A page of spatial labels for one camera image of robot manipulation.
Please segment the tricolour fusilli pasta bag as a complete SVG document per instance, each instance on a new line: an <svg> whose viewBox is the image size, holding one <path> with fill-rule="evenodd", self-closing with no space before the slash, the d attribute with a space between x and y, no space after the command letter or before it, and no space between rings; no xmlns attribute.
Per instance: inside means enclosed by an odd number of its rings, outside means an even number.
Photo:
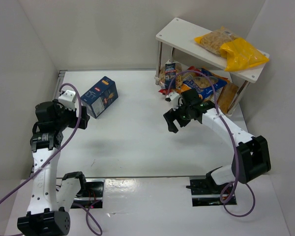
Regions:
<svg viewBox="0 0 295 236"><path fill-rule="evenodd" d="M168 86L172 78L182 71L182 66L180 63L167 63L160 71L159 84L162 89L168 89ZM172 89L180 89L182 85L182 76L176 76L176 80L172 83Z"/></svg>

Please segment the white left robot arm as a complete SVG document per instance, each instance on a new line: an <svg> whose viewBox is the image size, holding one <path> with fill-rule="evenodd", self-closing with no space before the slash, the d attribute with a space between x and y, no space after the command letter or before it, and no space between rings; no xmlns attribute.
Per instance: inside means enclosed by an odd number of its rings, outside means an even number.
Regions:
<svg viewBox="0 0 295 236"><path fill-rule="evenodd" d="M25 216L18 218L17 228L25 236L66 236L71 222L69 211L75 196L85 189L82 172L64 175L60 188L57 166L63 147L63 130L86 129L89 115L85 106L62 100L43 102L35 107L37 122L30 140L34 160L33 186Z"/></svg>

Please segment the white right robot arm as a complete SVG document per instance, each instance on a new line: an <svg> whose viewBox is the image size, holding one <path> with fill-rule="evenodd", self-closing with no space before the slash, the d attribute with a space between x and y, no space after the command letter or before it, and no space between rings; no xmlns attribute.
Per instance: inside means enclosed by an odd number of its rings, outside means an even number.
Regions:
<svg viewBox="0 0 295 236"><path fill-rule="evenodd" d="M263 136L255 137L242 130L212 101L203 101L195 89L182 94L171 92L166 96L172 108L163 117L168 130L178 132L174 124L185 127L190 121L196 120L214 131L234 151L230 165L216 168L206 174L206 180L212 187L238 181L246 184L271 170L267 140Z"/></svg>

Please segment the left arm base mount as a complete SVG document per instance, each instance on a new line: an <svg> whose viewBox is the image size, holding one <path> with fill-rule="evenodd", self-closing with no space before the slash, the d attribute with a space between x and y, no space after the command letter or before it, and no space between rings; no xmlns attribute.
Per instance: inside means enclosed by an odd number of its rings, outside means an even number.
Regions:
<svg viewBox="0 0 295 236"><path fill-rule="evenodd" d="M79 204L85 208L102 208L104 180L96 179L80 183L78 178L68 178L56 181L56 198L59 208L69 212L71 208L78 208Z"/></svg>

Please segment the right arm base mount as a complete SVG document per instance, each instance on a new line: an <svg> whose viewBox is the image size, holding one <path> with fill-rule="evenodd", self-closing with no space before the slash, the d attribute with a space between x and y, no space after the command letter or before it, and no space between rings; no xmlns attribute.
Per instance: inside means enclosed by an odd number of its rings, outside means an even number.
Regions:
<svg viewBox="0 0 295 236"><path fill-rule="evenodd" d="M221 206L220 194L226 184L214 185L204 177L190 178L186 189L191 192L193 207Z"/></svg>

